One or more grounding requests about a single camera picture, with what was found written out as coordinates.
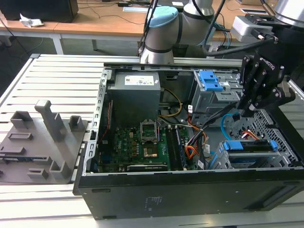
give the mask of black computer case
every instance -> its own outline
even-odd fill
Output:
[[[7,20],[20,14],[43,21],[72,22],[78,12],[77,0],[1,0],[0,10]]]

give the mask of desk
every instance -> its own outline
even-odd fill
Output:
[[[221,0],[213,1],[213,8],[219,7]],[[58,22],[45,22],[45,26],[28,28],[23,26],[19,21],[6,21],[4,23],[12,31],[15,36],[25,37],[46,37],[52,38],[57,54],[63,54],[63,38],[75,38],[75,39],[91,39],[93,42],[93,49],[96,50],[96,40],[121,40],[121,41],[139,41],[143,33],[143,23],[146,14],[138,12],[123,12],[122,7],[117,5],[109,5],[105,7],[94,7],[97,5],[90,5],[92,8],[87,8],[86,0],[79,0],[78,15],[74,19],[73,23],[58,23]],[[232,27],[235,16],[244,15],[239,8],[252,8],[261,9],[261,6],[245,6],[240,5],[235,0],[229,0],[226,2],[221,13],[225,18],[225,26],[230,29]],[[101,17],[117,15],[123,17],[133,24],[119,17]],[[10,36],[10,33],[5,27],[0,24],[0,35]],[[212,45],[219,45],[224,40],[222,32],[215,32]],[[232,45],[243,45],[236,42],[235,38],[232,38]]]
[[[62,118],[72,114],[92,121],[98,92],[100,74],[105,62],[138,63],[137,57],[105,56],[57,56],[41,55],[30,58],[0,98],[0,142],[10,130],[10,118],[16,110],[33,109],[38,99],[50,99],[51,109],[60,112]],[[178,64],[205,65],[219,63],[224,66],[240,66],[241,60],[175,58]],[[300,97],[303,92],[290,82]],[[304,101],[299,97],[281,107],[299,133],[303,119]],[[83,142],[89,139],[86,133]],[[180,217],[139,219],[109,219],[95,221],[81,196],[72,193],[73,184],[66,185],[0,185],[0,227],[2,228],[202,228],[237,226],[253,228],[304,227],[304,192],[298,193],[271,211],[230,213]]]

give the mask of table leg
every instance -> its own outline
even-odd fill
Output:
[[[0,41],[2,41],[7,47],[11,46],[10,37],[8,36],[0,36]]]
[[[92,45],[93,45],[93,50],[97,51],[98,50],[98,48],[97,48],[97,41],[95,39],[92,39]]]
[[[55,45],[55,49],[58,55],[64,55],[63,53],[63,40],[60,38],[52,38],[54,45]]]

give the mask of motherboard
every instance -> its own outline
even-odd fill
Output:
[[[153,137],[154,128],[117,128],[113,141],[99,152],[99,172],[174,171],[186,166],[184,145],[189,136],[185,128],[157,127],[156,142],[142,140]]]

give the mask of green motherboard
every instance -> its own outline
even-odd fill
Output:
[[[142,144],[140,128],[118,128],[114,132],[111,153],[100,151],[98,166],[100,172],[124,172],[128,165],[165,165],[170,167],[170,157],[167,145],[166,127],[157,130],[157,143]],[[180,140],[184,145],[188,140],[185,128],[179,129]],[[145,129],[144,136],[155,135],[154,129]]]

